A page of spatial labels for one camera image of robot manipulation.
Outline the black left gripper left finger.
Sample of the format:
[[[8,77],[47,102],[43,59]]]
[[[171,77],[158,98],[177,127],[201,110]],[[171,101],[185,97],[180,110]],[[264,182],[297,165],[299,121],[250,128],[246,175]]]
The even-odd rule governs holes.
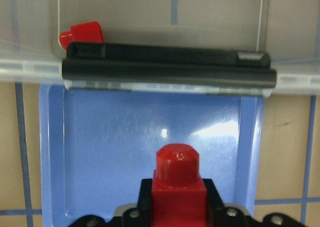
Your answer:
[[[138,227],[150,227],[152,225],[152,183],[151,178],[142,179],[140,183],[137,201]]]

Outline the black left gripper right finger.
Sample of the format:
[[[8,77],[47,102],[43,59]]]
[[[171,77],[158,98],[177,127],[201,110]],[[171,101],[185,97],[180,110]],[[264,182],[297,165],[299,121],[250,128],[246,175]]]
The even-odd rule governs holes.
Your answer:
[[[206,226],[222,227],[224,203],[213,180],[204,178],[203,183],[207,190]]]

